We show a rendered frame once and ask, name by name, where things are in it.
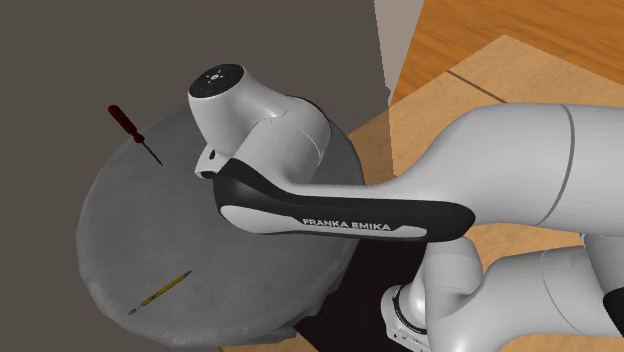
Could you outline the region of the yellow pen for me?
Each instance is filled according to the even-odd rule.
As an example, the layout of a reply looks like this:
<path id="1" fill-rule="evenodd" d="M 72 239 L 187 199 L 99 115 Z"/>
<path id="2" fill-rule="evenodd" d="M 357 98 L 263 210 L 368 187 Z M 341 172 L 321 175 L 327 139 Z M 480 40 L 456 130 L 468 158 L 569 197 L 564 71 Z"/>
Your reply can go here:
<path id="1" fill-rule="evenodd" d="M 165 294 L 171 288 L 175 287 L 177 284 L 179 284 L 184 279 L 186 279 L 191 273 L 192 273 L 192 270 L 188 270 L 188 271 L 184 272 L 182 275 L 180 275 L 177 278 L 175 278 L 174 280 L 172 280 L 171 282 L 169 282 L 166 285 L 164 285 L 163 287 L 161 287 L 158 291 L 156 291 L 152 295 L 148 296 L 140 304 L 138 304 L 136 307 L 133 307 L 130 311 L 128 311 L 127 316 L 132 316 L 139 309 L 148 306 L 151 302 L 153 302 L 157 298 L 161 297 L 163 294 Z"/>

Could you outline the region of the round grey table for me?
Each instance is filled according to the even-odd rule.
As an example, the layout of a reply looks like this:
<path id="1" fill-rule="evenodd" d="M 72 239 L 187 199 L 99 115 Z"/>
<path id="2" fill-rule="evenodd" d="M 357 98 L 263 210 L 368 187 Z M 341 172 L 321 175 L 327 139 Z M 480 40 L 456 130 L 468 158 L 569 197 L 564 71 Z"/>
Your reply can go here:
<path id="1" fill-rule="evenodd" d="M 149 146 L 123 143 L 97 175 L 80 215 L 81 277 L 123 329 L 169 347 L 276 343 L 317 314 L 357 247 L 351 238 L 253 235 L 219 214 L 195 166 L 205 147 L 179 107 L 148 125 Z M 132 316 L 128 311 L 192 273 Z"/>

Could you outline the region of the red handled screwdriver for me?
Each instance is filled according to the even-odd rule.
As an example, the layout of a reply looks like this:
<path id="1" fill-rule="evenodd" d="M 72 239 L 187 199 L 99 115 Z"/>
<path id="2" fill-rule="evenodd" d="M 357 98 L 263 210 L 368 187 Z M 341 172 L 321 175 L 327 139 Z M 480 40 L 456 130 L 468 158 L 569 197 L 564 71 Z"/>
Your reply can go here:
<path id="1" fill-rule="evenodd" d="M 135 124 L 128 118 L 128 116 L 117 105 L 109 105 L 107 108 L 108 113 L 113 119 L 121 126 L 121 128 L 132 137 L 135 143 L 142 145 L 147 152 L 155 159 L 155 161 L 163 166 L 162 161 L 157 155 L 150 149 L 145 142 L 145 137 L 139 132 Z"/>

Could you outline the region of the dark robot stand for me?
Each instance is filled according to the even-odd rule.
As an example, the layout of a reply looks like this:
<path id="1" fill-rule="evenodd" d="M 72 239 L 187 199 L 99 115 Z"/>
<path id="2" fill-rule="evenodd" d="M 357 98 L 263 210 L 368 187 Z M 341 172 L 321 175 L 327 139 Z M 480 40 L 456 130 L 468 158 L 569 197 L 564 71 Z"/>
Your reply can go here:
<path id="1" fill-rule="evenodd" d="M 381 314 L 384 292 L 413 281 L 426 245 L 361 240 L 336 291 L 295 325 L 319 352 L 411 352 L 391 341 Z"/>

